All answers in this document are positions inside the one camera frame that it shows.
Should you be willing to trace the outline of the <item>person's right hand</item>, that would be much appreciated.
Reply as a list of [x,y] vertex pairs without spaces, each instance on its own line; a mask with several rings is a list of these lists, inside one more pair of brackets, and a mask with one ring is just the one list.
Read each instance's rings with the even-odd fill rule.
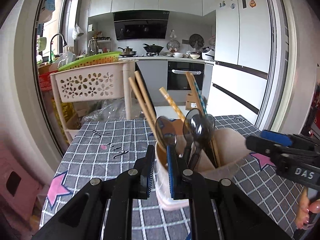
[[298,212],[295,218],[295,224],[298,229],[304,228],[309,223],[309,212],[319,213],[319,199],[314,202],[310,202],[307,196],[307,188],[304,187],[298,205]]

